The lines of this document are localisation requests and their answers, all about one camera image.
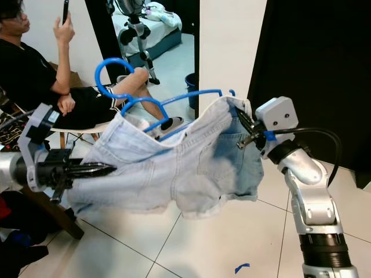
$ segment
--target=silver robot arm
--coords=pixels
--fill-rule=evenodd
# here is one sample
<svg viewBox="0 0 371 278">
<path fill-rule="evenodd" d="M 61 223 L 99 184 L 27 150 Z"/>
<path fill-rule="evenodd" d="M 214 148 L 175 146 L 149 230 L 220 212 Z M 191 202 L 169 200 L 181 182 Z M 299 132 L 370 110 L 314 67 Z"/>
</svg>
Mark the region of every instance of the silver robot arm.
<svg viewBox="0 0 371 278">
<path fill-rule="evenodd" d="M 70 158 L 72 149 L 47 150 L 43 142 L 58 117 L 51 105 L 40 104 L 18 140 L 20 152 L 0 153 L 0 192 L 23 186 L 40 192 L 49 187 L 54 190 L 51 202 L 60 203 L 74 179 L 100 177 L 116 170 L 99 162 L 81 164 L 82 159 Z"/>
<path fill-rule="evenodd" d="M 114 0 L 108 0 L 108 5 L 114 7 L 113 2 Z M 160 84 L 155 74 L 151 56 L 147 51 L 147 38 L 151 34 L 151 30 L 139 20 L 139 16 L 142 14 L 144 0 L 115 0 L 115 2 L 120 12 L 129 17 L 128 22 L 125 24 L 128 29 L 121 30 L 118 35 L 123 45 L 123 59 L 130 62 L 126 56 L 128 44 L 136 37 L 140 58 L 144 61 L 144 65 L 151 75 L 150 82 L 156 85 Z"/>
<path fill-rule="evenodd" d="M 292 100 L 273 98 L 256 109 L 255 122 L 243 111 L 237 110 L 237 114 L 250 133 L 238 147 L 255 142 L 261 157 L 271 159 L 285 175 L 304 257 L 304 278 L 358 278 L 335 201 L 328 191 L 325 167 L 293 142 L 293 133 L 279 133 L 299 123 Z"/>
</svg>

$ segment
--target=hand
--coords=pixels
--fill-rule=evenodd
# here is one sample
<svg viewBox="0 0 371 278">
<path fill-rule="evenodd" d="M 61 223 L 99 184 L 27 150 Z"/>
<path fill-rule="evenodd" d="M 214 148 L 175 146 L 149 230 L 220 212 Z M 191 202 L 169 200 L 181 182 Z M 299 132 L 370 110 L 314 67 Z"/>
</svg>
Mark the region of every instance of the hand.
<svg viewBox="0 0 371 278">
<path fill-rule="evenodd" d="M 75 101 L 71 97 L 71 94 L 61 96 L 58 100 L 58 107 L 63 116 L 66 116 L 67 113 L 70 113 L 75 108 Z"/>
<path fill-rule="evenodd" d="M 58 17 L 54 23 L 54 36 L 56 36 L 58 43 L 69 44 L 75 35 L 74 26 L 72 25 L 71 21 L 71 13 L 68 12 L 66 22 L 61 27 L 59 27 L 59 24 L 60 17 Z"/>
</svg>

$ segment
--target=blue fabric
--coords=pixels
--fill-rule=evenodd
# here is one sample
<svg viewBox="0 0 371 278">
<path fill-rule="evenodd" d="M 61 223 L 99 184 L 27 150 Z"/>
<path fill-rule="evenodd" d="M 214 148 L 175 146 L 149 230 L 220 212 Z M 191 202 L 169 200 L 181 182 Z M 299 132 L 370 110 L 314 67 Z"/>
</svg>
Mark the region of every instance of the blue fabric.
<svg viewBox="0 0 371 278">
<path fill-rule="evenodd" d="M 241 268 L 243 267 L 246 267 L 246 268 L 249 268 L 250 267 L 250 264 L 243 264 L 243 265 L 240 265 L 239 267 L 237 267 L 235 270 L 234 270 L 234 274 L 237 274 L 237 272 L 239 272 L 241 270 Z"/>
<path fill-rule="evenodd" d="M 149 123 L 118 114 L 83 160 L 117 170 L 75 180 L 68 191 L 72 208 L 115 206 L 148 213 L 175 200 L 184 217 L 200 218 L 218 212 L 228 200 L 255 201 L 263 168 L 254 143 L 244 150 L 237 147 L 248 132 L 235 107 L 250 115 L 248 100 L 220 97 L 186 129 L 162 142 L 142 132 Z"/>
</svg>

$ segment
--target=blue clothes hanger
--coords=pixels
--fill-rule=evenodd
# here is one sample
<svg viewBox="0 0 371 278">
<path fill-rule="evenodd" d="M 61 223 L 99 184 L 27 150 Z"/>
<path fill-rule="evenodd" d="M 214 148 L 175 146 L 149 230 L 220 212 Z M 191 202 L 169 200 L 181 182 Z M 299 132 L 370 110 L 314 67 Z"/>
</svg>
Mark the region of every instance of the blue clothes hanger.
<svg viewBox="0 0 371 278">
<path fill-rule="evenodd" d="M 107 58 L 102 63 L 100 63 L 98 65 L 97 69 L 95 70 L 95 75 L 94 75 L 95 82 L 97 83 L 97 87 L 102 94 L 106 95 L 107 97 L 111 97 L 111 98 L 116 98 L 116 99 L 127 98 L 129 100 L 129 102 L 127 102 L 121 110 L 121 115 L 122 116 L 124 116 L 125 112 L 130 107 L 132 107 L 135 103 L 139 103 L 139 102 L 142 102 L 142 101 L 149 101 L 149 102 L 152 102 L 152 103 L 156 104 L 159 107 L 161 113 L 163 114 L 164 119 L 159 120 L 157 123 L 154 123 L 150 127 L 144 129 L 143 132 L 148 132 L 148 131 L 154 129 L 155 127 L 167 122 L 170 119 L 168 114 L 166 113 L 164 107 L 163 107 L 166 104 L 173 103 L 174 101 L 181 100 L 182 98 L 186 98 L 186 97 L 195 97 L 195 96 L 198 96 L 200 94 L 218 93 L 220 97 L 223 95 L 221 90 L 219 90 L 219 89 L 201 90 L 201 91 L 194 91 L 192 93 L 182 94 L 180 96 L 173 97 L 173 98 L 170 98 L 170 99 L 165 100 L 163 102 L 160 102 L 160 101 L 156 100 L 155 98 L 151 98 L 151 97 L 134 98 L 130 94 L 112 94 L 100 82 L 101 70 L 106 65 L 109 65 L 109 64 L 123 65 L 125 68 L 127 68 L 129 70 L 130 73 L 134 73 L 134 68 L 132 67 L 132 65 L 130 65 L 128 62 L 126 62 L 125 60 L 123 60 L 121 58 Z M 232 96 L 234 96 L 234 97 L 236 96 L 236 94 L 233 90 L 230 90 L 230 93 L 232 94 Z M 161 137 L 159 139 L 159 141 L 163 141 L 163 140 L 169 138 L 170 136 L 184 130 L 188 125 L 189 124 L 184 125 L 184 126 L 180 127 L 179 129 L 164 135 L 163 137 Z"/>
</svg>

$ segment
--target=white bedsheet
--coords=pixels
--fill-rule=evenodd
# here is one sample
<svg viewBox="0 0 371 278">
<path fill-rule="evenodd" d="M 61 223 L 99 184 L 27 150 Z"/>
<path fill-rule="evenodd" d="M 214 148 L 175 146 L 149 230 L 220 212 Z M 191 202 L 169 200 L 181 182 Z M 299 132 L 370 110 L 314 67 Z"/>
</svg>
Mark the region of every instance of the white bedsheet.
<svg viewBox="0 0 371 278">
<path fill-rule="evenodd" d="M 128 21 L 128 17 L 123 14 L 113 14 L 112 21 L 114 23 L 116 36 L 120 33 L 122 29 L 128 29 L 124 24 Z M 159 43 L 164 37 L 169 35 L 172 31 L 177 29 L 177 27 L 170 27 L 163 23 L 162 21 L 152 21 L 148 19 L 140 18 L 145 25 L 151 30 L 151 34 L 147 38 L 147 48 L 151 48 Z M 131 43 L 129 43 L 127 56 L 134 55 L 139 52 L 137 38 L 134 38 Z"/>
</svg>

